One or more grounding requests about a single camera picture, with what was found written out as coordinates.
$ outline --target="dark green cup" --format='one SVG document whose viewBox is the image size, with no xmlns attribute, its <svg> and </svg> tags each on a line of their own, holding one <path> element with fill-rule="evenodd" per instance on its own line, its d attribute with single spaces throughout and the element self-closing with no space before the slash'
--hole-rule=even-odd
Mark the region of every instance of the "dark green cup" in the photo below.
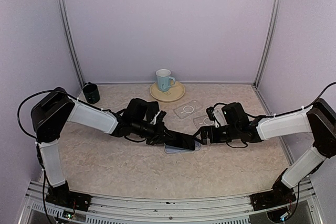
<svg viewBox="0 0 336 224">
<path fill-rule="evenodd" d="M 86 101 L 90 104 L 95 104 L 96 102 L 99 102 L 100 100 L 98 86 L 96 84 L 89 82 L 83 88 L 83 93 L 84 93 Z"/>
</svg>

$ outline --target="mug handle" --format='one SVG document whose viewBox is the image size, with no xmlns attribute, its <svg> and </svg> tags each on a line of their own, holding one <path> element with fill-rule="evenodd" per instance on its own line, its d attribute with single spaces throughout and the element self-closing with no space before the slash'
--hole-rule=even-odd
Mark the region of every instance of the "mug handle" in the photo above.
<svg viewBox="0 0 336 224">
<path fill-rule="evenodd" d="M 172 86 L 174 86 L 174 85 L 175 85 L 175 82 L 176 82 L 175 78 L 174 78 L 174 77 L 171 77 L 171 76 L 169 76 L 169 79 L 170 79 L 170 80 L 173 80 L 173 82 L 174 82 L 174 83 L 173 83 L 173 85 L 171 85 L 171 84 L 170 84 L 170 82 L 169 82 L 169 87 L 172 87 Z"/>
</svg>

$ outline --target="lavender wall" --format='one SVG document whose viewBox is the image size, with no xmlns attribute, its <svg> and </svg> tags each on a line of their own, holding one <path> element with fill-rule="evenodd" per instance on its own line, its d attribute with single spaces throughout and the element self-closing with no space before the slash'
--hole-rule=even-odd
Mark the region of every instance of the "lavender wall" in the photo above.
<svg viewBox="0 0 336 224">
<path fill-rule="evenodd" d="M 29 181 L 40 174 L 34 140 L 18 127 L 17 107 L 28 95 L 56 86 L 77 94 L 79 84 L 57 0 L 0 0 L 0 4 L 0 222 L 13 223 Z M 23 125 L 30 132 L 34 102 L 22 110 Z"/>
<path fill-rule="evenodd" d="M 86 80 L 250 82 L 273 0 L 66 0 Z"/>
<path fill-rule="evenodd" d="M 261 93 L 273 112 L 309 104 L 336 80 L 336 0 L 282 0 Z M 336 110 L 336 87 L 323 98 Z M 311 144 L 309 134 L 286 138 L 297 159 Z M 335 223 L 336 158 L 312 176 L 327 223 Z"/>
</svg>

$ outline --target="marble tabletop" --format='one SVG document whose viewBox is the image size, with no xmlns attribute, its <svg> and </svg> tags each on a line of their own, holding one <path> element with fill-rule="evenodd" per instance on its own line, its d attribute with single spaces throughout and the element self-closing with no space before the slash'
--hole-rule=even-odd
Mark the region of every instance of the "marble tabletop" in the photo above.
<svg viewBox="0 0 336 224">
<path fill-rule="evenodd" d="M 150 84 L 99 86 L 99 108 L 119 111 L 132 98 L 154 101 Z M 250 85 L 185 84 L 186 93 L 172 103 L 159 102 L 167 112 L 168 129 L 193 134 L 193 119 L 216 102 L 240 102 L 245 111 L 265 112 Z M 178 118 L 174 109 L 192 100 L 202 109 Z M 241 146 L 239 140 L 233 146 Z M 110 196 L 181 199 L 237 195 L 270 189 L 288 166 L 278 138 L 229 148 L 203 145 L 197 152 L 167 154 L 164 147 L 132 143 L 82 125 L 67 123 L 59 142 L 60 158 L 70 189 Z"/>
</svg>

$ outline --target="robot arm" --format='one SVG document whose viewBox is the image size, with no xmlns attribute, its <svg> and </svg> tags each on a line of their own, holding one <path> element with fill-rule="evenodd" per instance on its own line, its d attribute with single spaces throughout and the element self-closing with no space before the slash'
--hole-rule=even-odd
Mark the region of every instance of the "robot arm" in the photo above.
<svg viewBox="0 0 336 224">
<path fill-rule="evenodd" d="M 241 139 L 243 143 L 258 143 L 276 136 L 312 132 L 313 145 L 280 175 L 272 190 L 251 195 L 255 210 L 283 205 L 289 199 L 294 201 L 293 187 L 319 168 L 326 158 L 336 155 L 336 113 L 323 99 L 301 111 L 271 118 L 260 116 L 253 121 L 249 120 L 240 103 L 231 103 L 222 107 L 227 123 L 223 126 L 224 120 L 219 117 L 219 111 L 210 107 L 206 112 L 216 124 L 201 127 L 190 136 L 170 131 L 164 126 L 162 120 L 165 112 L 159 111 L 157 102 L 132 99 L 121 115 L 77 101 L 67 96 L 62 88 L 56 88 L 55 91 L 59 93 L 50 93 L 33 107 L 31 118 L 39 160 L 43 163 L 50 183 L 46 201 L 68 208 L 72 208 L 76 202 L 79 205 L 77 209 L 87 211 L 90 196 L 69 191 L 61 170 L 58 139 L 66 122 L 79 123 L 126 139 L 133 133 L 145 138 L 150 145 L 165 143 L 189 150 L 195 150 L 195 141 L 207 144 L 208 141 L 229 143 Z"/>
<path fill-rule="evenodd" d="M 90 195 L 71 192 L 61 169 L 58 139 L 66 122 L 82 124 L 128 140 L 131 133 L 145 138 L 150 145 L 167 144 L 195 150 L 191 135 L 168 130 L 162 121 L 166 112 L 159 111 L 158 102 L 132 99 L 119 114 L 83 103 L 68 96 L 63 88 L 44 97 L 31 112 L 36 133 L 38 159 L 48 176 L 47 202 L 87 211 Z"/>
<path fill-rule="evenodd" d="M 209 119 L 215 121 L 216 114 L 207 109 Z M 314 173 L 324 160 L 336 155 L 336 113 L 323 99 L 301 111 L 282 116 L 257 117 L 249 121 L 240 103 L 222 107 L 227 125 L 204 126 L 195 134 L 201 135 L 202 144 L 229 143 L 241 139 L 243 143 L 257 143 L 276 136 L 312 132 L 313 145 L 275 181 L 272 191 L 253 194 L 251 201 L 255 210 L 266 209 L 295 200 L 293 188 L 307 175 Z"/>
</svg>

